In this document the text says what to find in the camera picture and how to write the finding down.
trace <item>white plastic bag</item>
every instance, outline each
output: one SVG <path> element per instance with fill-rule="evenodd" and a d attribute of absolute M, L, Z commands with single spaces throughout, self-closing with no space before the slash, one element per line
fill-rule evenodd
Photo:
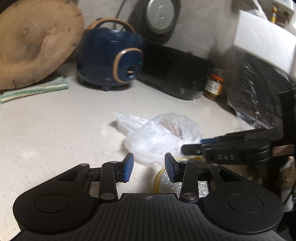
<path fill-rule="evenodd" d="M 202 139 L 197 124 L 184 115 L 169 113 L 151 120 L 122 113 L 115 115 L 118 127 L 128 131 L 124 139 L 126 148 L 148 167 L 161 169 L 167 152 L 182 158 L 182 145 L 198 143 Z"/>

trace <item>silver round inner lid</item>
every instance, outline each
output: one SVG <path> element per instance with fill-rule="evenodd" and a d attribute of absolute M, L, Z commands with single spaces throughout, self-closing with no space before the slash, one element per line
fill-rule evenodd
<path fill-rule="evenodd" d="M 159 33 L 172 24 L 175 8 L 171 0 L 151 0 L 147 6 L 146 16 L 150 29 Z"/>

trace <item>orange lid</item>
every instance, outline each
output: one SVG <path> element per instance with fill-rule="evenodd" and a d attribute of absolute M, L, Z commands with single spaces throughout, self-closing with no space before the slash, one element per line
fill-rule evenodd
<path fill-rule="evenodd" d="M 216 79 L 216 80 L 218 80 L 218 81 L 224 82 L 224 79 L 220 78 L 220 77 L 217 76 L 217 75 L 210 74 L 210 77 L 212 77 L 212 78 L 214 78 L 214 79 Z"/>

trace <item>ribbed black surface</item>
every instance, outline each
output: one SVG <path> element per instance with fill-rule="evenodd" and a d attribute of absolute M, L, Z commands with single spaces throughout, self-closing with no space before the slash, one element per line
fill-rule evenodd
<path fill-rule="evenodd" d="M 20 232 L 13 241 L 284 241 L 274 231 L 239 235 L 217 228 L 195 204 L 174 194 L 123 194 L 102 204 L 84 226 L 69 233 L 39 235 Z"/>

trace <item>jar label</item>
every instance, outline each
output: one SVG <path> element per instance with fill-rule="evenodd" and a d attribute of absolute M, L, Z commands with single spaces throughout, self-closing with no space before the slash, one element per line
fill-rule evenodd
<path fill-rule="evenodd" d="M 205 90 L 209 91 L 210 93 L 219 96 L 222 90 L 222 85 L 212 81 L 212 80 L 207 80 L 207 84 L 205 86 Z"/>

